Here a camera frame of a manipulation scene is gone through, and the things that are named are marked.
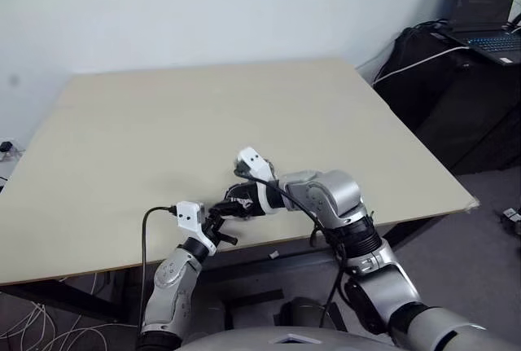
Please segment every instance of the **gray carpet floor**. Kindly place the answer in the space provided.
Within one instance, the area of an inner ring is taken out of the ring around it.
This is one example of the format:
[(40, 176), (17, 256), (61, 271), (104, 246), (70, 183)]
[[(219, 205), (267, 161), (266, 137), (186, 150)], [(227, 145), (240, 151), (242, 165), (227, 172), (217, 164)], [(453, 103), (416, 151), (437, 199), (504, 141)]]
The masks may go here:
[[(440, 305), (487, 327), (505, 340), (521, 345), (521, 250), (519, 238), (508, 234), (497, 214), (505, 208), (521, 205), (521, 169), (477, 173), (459, 177), (462, 185), (479, 199), (480, 207), (470, 213), (445, 217), (433, 227), (396, 251), (396, 255), (415, 283), (425, 303)], [(220, 331), (220, 300), (275, 288), (284, 291), (285, 300), (307, 296), (324, 301), (335, 277), (335, 266), (317, 265), (296, 268), (276, 274), (262, 274), (221, 283), (210, 283), (195, 291), (194, 319), (191, 339)], [(66, 282), (89, 291), (93, 276), (67, 279)], [(104, 290), (101, 296), (109, 295)], [(271, 301), (234, 311), (236, 327), (270, 326), (284, 301)], [(390, 343), (386, 335), (371, 336), (358, 323), (352, 311), (336, 300), (351, 333), (376, 337)], [(27, 302), (0, 295), (0, 333), (18, 322), (33, 306)], [(49, 308), (59, 333), (68, 330), (77, 316)], [(84, 318), (80, 327), (101, 322)], [(26, 332), (24, 349), (36, 342), (42, 333), (39, 319)], [(103, 329), (111, 351), (134, 348), (135, 332), (131, 328)], [(45, 339), (52, 337), (47, 324)], [(11, 336), (10, 345), (0, 340), (0, 351), (20, 349), (20, 335)], [(103, 350), (103, 342), (94, 333), (85, 334), (72, 350)]]

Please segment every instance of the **beige tabletop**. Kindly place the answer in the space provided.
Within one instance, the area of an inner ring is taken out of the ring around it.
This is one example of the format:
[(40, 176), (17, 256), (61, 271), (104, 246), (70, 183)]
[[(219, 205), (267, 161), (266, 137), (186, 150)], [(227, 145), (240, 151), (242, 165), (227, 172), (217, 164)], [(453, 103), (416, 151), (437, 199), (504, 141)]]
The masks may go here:
[[(137, 265), (143, 213), (221, 200), (246, 146), (279, 174), (350, 173), (378, 225), (477, 205), (341, 60), (77, 76), (0, 195), (0, 283)], [(285, 211), (223, 228), (238, 248), (311, 230)], [(174, 217), (154, 214), (148, 259), (182, 240)]]

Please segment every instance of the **laptop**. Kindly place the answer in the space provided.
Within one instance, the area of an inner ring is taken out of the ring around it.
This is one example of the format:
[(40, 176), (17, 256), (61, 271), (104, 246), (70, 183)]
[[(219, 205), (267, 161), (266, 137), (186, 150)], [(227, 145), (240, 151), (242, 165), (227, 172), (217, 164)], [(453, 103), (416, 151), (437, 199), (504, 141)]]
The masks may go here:
[(446, 37), (498, 64), (521, 63), (521, 29), (506, 30), (514, 0), (454, 0)]

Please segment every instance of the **laptop keyboard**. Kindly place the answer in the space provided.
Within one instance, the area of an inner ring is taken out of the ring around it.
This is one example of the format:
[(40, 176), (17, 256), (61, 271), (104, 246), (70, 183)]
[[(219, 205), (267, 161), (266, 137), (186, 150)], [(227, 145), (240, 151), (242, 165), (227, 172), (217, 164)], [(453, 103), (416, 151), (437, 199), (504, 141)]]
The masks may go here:
[(465, 39), (469, 46), (480, 47), (490, 52), (521, 50), (519, 35), (505, 35), (499, 37), (473, 37)]

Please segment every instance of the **white wall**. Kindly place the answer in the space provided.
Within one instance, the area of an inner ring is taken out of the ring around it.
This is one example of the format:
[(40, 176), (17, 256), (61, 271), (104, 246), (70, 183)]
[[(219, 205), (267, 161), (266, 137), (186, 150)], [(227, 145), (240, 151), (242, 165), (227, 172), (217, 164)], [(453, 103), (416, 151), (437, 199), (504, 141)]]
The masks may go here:
[[(444, 0), (0, 0), (0, 138), (24, 145), (75, 72), (342, 55), (359, 65)], [(361, 68), (371, 77), (382, 54)], [(0, 164), (0, 175), (13, 165)]]

